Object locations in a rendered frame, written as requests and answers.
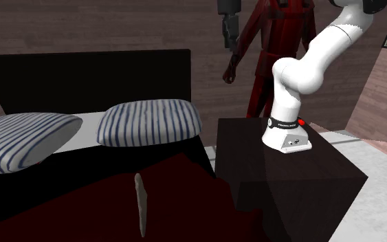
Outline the dark red human figure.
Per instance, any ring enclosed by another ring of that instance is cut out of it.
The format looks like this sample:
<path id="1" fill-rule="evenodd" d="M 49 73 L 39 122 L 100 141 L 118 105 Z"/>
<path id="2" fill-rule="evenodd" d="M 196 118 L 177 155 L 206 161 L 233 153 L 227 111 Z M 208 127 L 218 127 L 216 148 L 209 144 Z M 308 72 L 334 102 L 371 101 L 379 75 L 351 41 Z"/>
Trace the dark red human figure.
<path id="1" fill-rule="evenodd" d="M 270 116 L 274 100 L 273 64 L 280 58 L 297 55 L 298 47 L 309 49 L 316 37 L 313 0 L 258 0 L 242 30 L 239 22 L 222 22 L 224 45 L 231 52 L 222 79 L 234 82 L 236 68 L 257 34 L 261 35 L 261 52 L 247 108 L 248 118 L 262 113 Z"/>

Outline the blue striped white pillow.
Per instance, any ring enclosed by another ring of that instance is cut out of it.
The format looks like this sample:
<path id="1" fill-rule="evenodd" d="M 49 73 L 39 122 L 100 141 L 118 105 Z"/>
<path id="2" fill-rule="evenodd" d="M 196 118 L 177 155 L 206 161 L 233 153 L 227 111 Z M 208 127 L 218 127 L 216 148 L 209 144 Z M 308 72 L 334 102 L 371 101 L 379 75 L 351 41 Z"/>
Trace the blue striped white pillow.
<path id="1" fill-rule="evenodd" d="M 0 174 L 43 161 L 70 141 L 81 126 L 78 116 L 61 113 L 0 116 Z"/>
<path id="2" fill-rule="evenodd" d="M 96 142 L 110 147 L 140 147 L 180 142 L 198 136 L 202 123 L 196 107 L 186 100 L 125 102 L 105 111 Z"/>

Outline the black bed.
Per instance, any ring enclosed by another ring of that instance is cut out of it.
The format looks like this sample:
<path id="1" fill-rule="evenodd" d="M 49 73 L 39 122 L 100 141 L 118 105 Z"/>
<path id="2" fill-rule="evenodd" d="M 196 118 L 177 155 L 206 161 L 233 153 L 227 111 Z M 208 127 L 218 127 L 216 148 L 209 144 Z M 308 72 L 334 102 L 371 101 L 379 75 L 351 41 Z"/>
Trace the black bed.
<path id="1" fill-rule="evenodd" d="M 0 105 L 6 114 L 94 113 L 154 99 L 191 99 L 189 49 L 0 55 Z M 55 153 L 0 175 L 0 222 L 179 153 L 212 172 L 199 137 L 145 149 L 93 146 Z"/>

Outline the dark robot stand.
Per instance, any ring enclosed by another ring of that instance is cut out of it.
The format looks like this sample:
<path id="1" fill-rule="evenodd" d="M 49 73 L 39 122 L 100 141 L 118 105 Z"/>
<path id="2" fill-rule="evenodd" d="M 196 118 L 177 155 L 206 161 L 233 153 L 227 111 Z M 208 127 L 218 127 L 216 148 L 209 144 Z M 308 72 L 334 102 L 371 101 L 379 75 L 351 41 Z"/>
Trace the dark robot stand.
<path id="1" fill-rule="evenodd" d="M 330 242 L 368 179 L 308 124 L 312 148 L 284 154 L 262 143 L 264 118 L 218 121 L 215 174 L 237 210 L 263 211 L 272 242 Z"/>

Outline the dark red blanket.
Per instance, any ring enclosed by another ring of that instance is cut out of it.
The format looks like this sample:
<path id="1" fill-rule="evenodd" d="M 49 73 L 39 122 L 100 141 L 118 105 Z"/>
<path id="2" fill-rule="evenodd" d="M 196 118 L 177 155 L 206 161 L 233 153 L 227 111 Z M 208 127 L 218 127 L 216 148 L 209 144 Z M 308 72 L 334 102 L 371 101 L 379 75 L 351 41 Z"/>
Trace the dark red blanket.
<path id="1" fill-rule="evenodd" d="M 145 237 L 135 174 L 126 173 L 0 222 L 0 242 L 270 242 L 262 212 L 236 210 L 228 184 L 185 155 L 139 174 L 148 195 Z"/>

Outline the flat grey oblong object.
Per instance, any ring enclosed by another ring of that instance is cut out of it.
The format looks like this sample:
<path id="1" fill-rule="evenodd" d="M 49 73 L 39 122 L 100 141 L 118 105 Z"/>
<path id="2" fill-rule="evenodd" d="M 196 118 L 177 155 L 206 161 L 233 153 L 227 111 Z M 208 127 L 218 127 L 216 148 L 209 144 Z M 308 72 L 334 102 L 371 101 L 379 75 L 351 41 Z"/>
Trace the flat grey oblong object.
<path id="1" fill-rule="evenodd" d="M 135 191 L 137 195 L 137 206 L 139 212 L 139 223 L 141 237 L 146 235 L 146 220 L 147 220 L 147 192 L 144 187 L 142 176 L 139 173 L 135 174 Z"/>

